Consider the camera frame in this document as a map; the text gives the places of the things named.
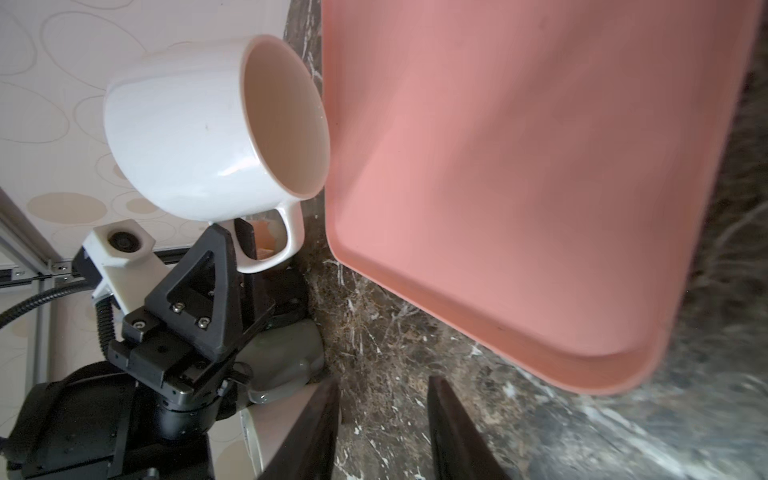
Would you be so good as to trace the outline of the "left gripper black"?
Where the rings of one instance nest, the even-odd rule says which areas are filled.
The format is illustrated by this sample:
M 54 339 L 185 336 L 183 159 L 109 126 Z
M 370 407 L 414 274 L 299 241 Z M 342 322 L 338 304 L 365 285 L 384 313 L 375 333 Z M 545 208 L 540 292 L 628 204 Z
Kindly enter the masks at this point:
M 249 404 L 234 352 L 275 308 L 260 274 L 237 270 L 237 236 L 209 226 L 127 315 L 106 359 L 140 384 L 152 436 L 190 441 Z

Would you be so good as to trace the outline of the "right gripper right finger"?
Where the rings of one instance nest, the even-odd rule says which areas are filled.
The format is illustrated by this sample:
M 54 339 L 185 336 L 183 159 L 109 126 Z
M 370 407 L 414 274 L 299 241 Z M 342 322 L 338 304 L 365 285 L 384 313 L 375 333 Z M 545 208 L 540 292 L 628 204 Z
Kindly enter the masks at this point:
M 436 479 L 509 479 L 451 385 L 430 376 L 427 412 Z

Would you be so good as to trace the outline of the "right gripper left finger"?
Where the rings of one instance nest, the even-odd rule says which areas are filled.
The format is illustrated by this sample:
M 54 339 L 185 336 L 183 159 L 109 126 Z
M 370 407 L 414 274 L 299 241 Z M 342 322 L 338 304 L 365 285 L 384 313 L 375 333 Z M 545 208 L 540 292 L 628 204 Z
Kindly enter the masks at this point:
M 320 383 L 259 479 L 331 479 L 340 421 L 338 381 Z

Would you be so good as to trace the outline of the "grey mug handle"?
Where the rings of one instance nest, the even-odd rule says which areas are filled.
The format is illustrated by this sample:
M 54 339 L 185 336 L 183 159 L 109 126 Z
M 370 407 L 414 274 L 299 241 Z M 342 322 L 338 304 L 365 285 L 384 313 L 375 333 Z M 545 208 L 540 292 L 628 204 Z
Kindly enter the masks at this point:
M 309 319 L 257 334 L 238 354 L 236 367 L 253 404 L 287 398 L 309 383 L 324 367 L 322 337 Z

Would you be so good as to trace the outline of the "cream and pink mug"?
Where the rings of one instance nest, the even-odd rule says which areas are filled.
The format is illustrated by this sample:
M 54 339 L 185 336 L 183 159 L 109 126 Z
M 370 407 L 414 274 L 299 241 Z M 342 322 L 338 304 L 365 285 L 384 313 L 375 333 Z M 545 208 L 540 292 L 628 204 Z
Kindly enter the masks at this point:
M 266 260 L 286 247 L 287 230 L 277 210 L 252 215 L 248 222 L 253 228 L 258 260 Z

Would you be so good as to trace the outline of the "white mug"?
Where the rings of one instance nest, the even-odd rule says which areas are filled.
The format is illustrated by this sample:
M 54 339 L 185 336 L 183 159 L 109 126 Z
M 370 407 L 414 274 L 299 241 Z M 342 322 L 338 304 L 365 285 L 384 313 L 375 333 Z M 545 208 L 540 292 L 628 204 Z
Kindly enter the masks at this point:
M 232 229 L 276 211 L 282 250 L 235 251 L 241 273 L 273 268 L 305 241 L 301 204 L 323 189 L 330 133 L 319 91 L 283 40 L 192 43 L 122 67 L 104 97 L 111 153 L 132 186 L 176 217 Z

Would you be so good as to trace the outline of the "pink plastic tray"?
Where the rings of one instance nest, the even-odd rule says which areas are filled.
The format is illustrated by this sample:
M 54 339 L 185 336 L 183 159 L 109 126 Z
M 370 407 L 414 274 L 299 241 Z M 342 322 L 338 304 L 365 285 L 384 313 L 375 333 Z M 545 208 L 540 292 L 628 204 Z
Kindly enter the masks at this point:
M 562 389 L 667 350 L 761 1 L 326 1 L 336 259 Z

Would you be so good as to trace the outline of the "pale pink mug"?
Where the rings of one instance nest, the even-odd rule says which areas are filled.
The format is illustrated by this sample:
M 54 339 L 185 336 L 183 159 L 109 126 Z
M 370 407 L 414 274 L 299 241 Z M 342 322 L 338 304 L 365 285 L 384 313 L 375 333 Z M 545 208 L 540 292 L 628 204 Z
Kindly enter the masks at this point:
M 268 404 L 254 404 L 240 412 L 244 441 L 254 473 L 259 477 L 274 458 L 307 406 L 318 384 Z

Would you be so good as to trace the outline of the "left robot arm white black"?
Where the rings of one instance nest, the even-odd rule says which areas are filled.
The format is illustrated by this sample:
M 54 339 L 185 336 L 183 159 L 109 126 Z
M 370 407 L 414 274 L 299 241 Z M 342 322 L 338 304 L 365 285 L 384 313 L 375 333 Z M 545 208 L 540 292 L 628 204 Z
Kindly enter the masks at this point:
M 93 230 L 74 259 L 93 292 L 103 360 L 35 386 L 1 442 L 12 479 L 210 479 L 208 433 L 247 397 L 239 353 L 274 308 L 238 266 L 251 225 L 209 226 L 174 266 L 128 220 Z

